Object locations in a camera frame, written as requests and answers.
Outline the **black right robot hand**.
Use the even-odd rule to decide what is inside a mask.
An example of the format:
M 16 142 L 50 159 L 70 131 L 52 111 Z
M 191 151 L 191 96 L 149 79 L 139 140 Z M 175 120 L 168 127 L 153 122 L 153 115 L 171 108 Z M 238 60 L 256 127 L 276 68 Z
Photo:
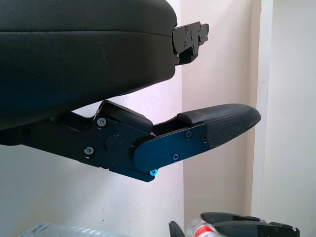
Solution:
M 299 237 L 297 227 L 266 222 L 253 216 L 225 212 L 204 212 L 183 231 L 171 221 L 168 223 L 172 237 Z

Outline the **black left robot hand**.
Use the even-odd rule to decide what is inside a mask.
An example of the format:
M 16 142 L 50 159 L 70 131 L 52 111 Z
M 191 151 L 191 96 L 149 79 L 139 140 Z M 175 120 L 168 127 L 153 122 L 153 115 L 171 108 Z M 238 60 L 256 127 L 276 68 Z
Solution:
M 24 145 L 144 182 L 260 120 L 244 104 L 153 124 L 113 103 L 193 62 L 209 25 L 179 26 L 165 0 L 3 0 L 0 143 Z

